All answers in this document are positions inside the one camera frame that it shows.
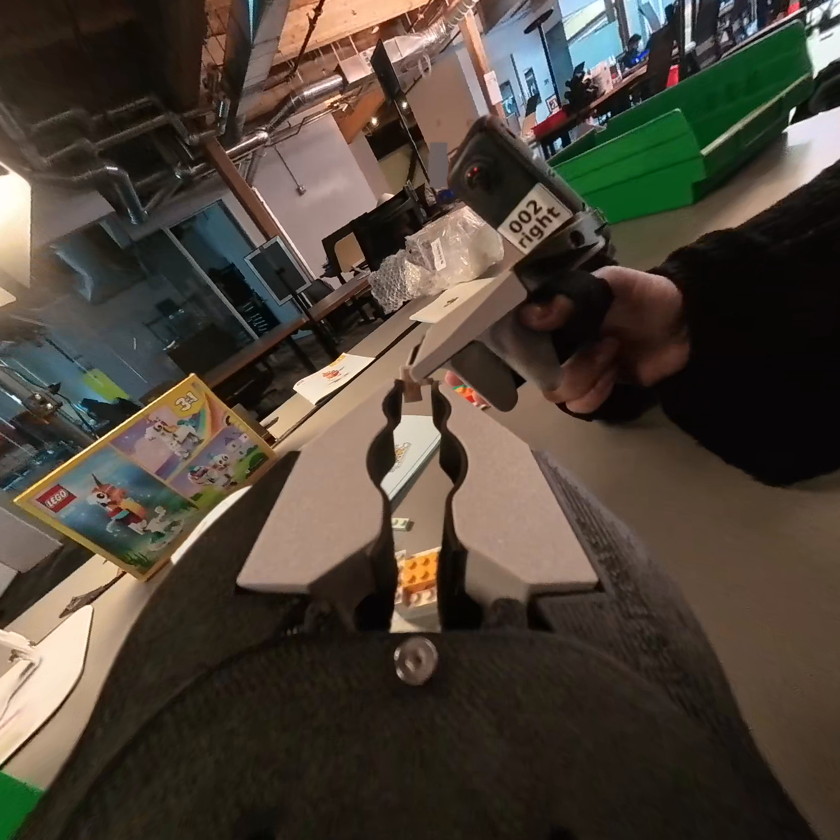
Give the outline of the light blue instruction booklet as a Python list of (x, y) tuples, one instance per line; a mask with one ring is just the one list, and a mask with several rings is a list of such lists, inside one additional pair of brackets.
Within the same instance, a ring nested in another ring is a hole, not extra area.
[(393, 430), (395, 462), (381, 481), (394, 502), (411, 485), (416, 474), (438, 452), (441, 435), (431, 416), (405, 415)]

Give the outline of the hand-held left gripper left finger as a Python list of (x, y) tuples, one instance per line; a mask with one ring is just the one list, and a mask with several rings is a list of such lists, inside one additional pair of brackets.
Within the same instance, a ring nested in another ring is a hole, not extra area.
[(391, 502), (403, 383), (379, 388), (297, 453), (238, 573), (239, 588), (302, 595), (361, 631), (391, 629), (397, 568)]

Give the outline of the light wooden board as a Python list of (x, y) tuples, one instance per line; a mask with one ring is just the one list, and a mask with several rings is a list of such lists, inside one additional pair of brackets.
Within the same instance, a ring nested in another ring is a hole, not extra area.
[(88, 657), (93, 606), (68, 615), (41, 641), (1, 631), (1, 765), (55, 716), (76, 688)]

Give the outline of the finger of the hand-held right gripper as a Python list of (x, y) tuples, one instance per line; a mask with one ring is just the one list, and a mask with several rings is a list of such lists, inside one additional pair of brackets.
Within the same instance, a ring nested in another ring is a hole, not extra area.
[(518, 404), (518, 375), (483, 342), (471, 341), (451, 357), (451, 371), (496, 410)]
[(506, 272), (456, 310), (430, 325), (408, 363), (415, 381), (439, 369), (452, 371), (452, 356), (471, 341), (483, 342), (517, 373), (514, 361), (522, 346), (517, 310), (527, 292), (519, 278)]

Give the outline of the person's right hand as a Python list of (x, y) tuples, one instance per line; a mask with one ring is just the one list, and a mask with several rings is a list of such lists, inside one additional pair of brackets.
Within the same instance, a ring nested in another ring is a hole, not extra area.
[(666, 381), (690, 358), (683, 297), (672, 280), (621, 266), (595, 275), (613, 294), (598, 338), (562, 364), (559, 387), (542, 392), (579, 415), (601, 409), (619, 385), (650, 388)]

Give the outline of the monitor on stand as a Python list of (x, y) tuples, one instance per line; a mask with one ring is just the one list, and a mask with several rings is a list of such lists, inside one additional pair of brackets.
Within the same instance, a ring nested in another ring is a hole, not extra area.
[(294, 301), (296, 305), (309, 307), (303, 293), (314, 277), (287, 238), (279, 235), (267, 240), (248, 254), (245, 261), (279, 304)]

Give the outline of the orange and white lego assembly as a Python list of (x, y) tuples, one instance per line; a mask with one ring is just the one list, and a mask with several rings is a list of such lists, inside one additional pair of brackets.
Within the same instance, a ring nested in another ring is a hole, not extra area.
[(394, 633), (436, 631), (440, 547), (408, 554), (396, 552), (397, 579), (391, 630)]

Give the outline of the black office chair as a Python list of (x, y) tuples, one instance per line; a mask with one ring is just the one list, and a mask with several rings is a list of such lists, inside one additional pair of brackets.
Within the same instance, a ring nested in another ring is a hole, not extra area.
[(425, 223), (426, 214), (417, 198), (400, 192), (355, 218), (350, 227), (367, 266), (375, 271), (387, 257), (403, 250), (406, 240)]

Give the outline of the yellow lego set box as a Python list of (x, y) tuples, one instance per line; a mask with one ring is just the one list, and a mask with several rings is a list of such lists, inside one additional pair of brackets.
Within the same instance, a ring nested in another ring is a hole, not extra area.
[(190, 374), (14, 504), (147, 581), (211, 510), (277, 461), (265, 433)]

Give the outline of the silver flexible duct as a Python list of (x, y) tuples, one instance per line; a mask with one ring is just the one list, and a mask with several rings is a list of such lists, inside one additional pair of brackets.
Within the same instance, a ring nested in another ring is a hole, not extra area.
[(37, 182), (53, 186), (95, 188), (114, 211), (132, 225), (141, 225), (149, 218), (130, 175), (119, 164), (96, 159), (63, 169), (50, 167), (36, 170), (31, 176)]

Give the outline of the bright studio light panel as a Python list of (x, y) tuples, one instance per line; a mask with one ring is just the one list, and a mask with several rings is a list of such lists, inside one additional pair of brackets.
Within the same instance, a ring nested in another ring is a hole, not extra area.
[(32, 254), (32, 187), (1, 163), (1, 307), (16, 302), (14, 290), (28, 288)]

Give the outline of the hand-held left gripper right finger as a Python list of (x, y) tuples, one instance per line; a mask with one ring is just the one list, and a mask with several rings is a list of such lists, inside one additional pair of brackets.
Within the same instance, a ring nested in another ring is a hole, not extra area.
[(462, 396), (431, 385), (439, 463), (452, 482), (437, 562), (444, 630), (479, 627), (499, 602), (528, 615), (547, 596), (599, 588), (546, 456)]

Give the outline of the white instruction booklet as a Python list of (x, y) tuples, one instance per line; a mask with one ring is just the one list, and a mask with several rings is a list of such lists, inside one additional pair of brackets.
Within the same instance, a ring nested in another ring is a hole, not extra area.
[(374, 357), (342, 353), (321, 369), (301, 378), (294, 384), (293, 391), (308, 403), (317, 406), (344, 388), (374, 361)]

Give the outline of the person's right forearm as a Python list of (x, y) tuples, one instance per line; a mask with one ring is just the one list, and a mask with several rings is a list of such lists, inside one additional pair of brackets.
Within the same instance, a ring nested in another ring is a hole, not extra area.
[(839, 467), (839, 163), (747, 222), (678, 248), (654, 275), (681, 294), (682, 369), (622, 385), (587, 421), (655, 404), (703, 448), (771, 487)]

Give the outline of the clear plastic bag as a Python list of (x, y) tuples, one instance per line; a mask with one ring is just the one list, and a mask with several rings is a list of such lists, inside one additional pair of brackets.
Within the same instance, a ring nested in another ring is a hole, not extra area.
[(410, 234), (405, 250), (415, 298), (478, 279), (505, 256), (502, 237), (467, 206)]

